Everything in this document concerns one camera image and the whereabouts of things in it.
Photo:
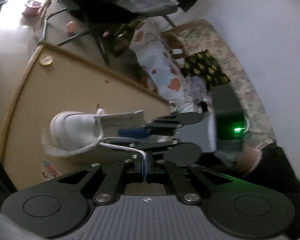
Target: floral bedspread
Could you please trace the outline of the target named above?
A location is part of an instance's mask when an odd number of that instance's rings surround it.
[[[195,20],[179,25],[168,32],[174,34],[183,44],[187,55],[208,49],[223,67],[250,119],[250,129],[245,134],[245,143],[252,147],[262,147],[275,141],[270,119],[249,77],[213,26],[205,20]]]

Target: metal screw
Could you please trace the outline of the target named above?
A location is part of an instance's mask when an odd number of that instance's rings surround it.
[[[109,194],[96,195],[96,201],[99,201],[99,202],[107,202],[110,199],[111,199],[111,196]]]
[[[195,202],[195,201],[198,201],[200,199],[200,197],[197,194],[194,194],[194,193],[186,194],[186,195],[184,195],[183,198],[186,201],[189,201],[189,202]]]

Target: white sneaker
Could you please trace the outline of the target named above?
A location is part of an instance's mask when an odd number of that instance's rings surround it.
[[[118,137],[121,128],[138,128],[145,123],[143,110],[123,114],[105,114],[103,109],[96,114],[62,112],[52,119],[50,136],[43,134],[42,145],[48,155],[73,156],[90,151],[102,138]]]

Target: chair seat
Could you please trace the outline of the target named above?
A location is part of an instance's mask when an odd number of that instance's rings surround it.
[[[163,16],[175,13],[178,6],[171,0],[99,0],[110,2],[133,13],[147,17]]]

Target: grey plastic casing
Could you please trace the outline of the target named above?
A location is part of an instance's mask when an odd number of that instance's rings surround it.
[[[175,196],[122,195],[98,206],[88,221],[58,240],[242,240],[216,228],[198,206]],[[281,235],[274,240],[288,240]]]
[[[203,153],[213,153],[217,149],[216,120],[213,110],[205,113],[200,122],[177,128],[174,138],[179,142],[194,143]]]

